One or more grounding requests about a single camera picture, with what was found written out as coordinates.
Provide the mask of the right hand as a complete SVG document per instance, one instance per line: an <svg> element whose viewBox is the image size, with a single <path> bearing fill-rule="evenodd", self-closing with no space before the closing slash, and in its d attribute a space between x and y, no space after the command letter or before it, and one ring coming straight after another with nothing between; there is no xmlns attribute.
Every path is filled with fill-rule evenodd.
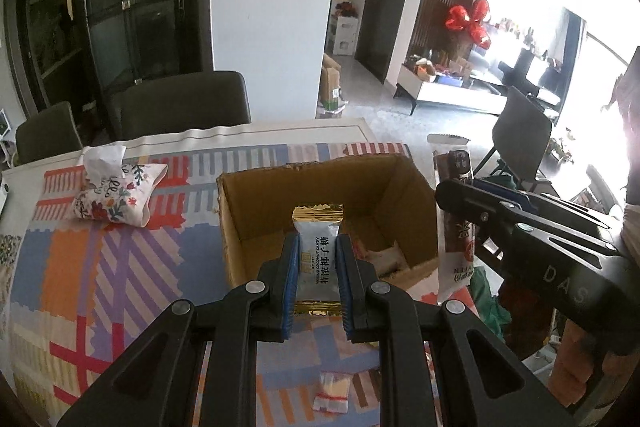
<svg viewBox="0 0 640 427"><path fill-rule="evenodd" d="M563 407L579 402L587 391L587 381L594 372L594 358L587 349L588 334L574 322L567 320L561 344L547 387ZM639 353L614 355L608 353L602 362L604 375L622 377L626 385L639 363Z"/></svg>

